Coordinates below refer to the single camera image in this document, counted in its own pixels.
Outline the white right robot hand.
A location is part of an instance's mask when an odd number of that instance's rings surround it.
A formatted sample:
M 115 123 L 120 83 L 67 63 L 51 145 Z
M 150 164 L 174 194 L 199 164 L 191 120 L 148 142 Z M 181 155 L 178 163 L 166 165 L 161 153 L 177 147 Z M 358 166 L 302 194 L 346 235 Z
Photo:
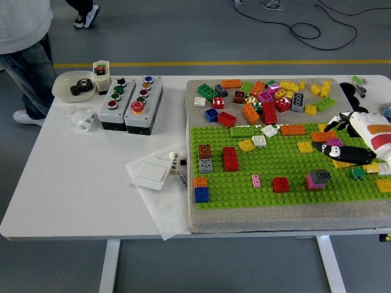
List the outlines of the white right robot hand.
M 328 132 L 334 127 L 338 130 L 345 128 L 350 134 L 356 133 L 363 138 L 367 147 L 312 143 L 318 151 L 340 162 L 368 165 L 373 159 L 378 158 L 390 164 L 390 123 L 385 117 L 360 112 L 342 112 L 336 115 L 324 130 Z

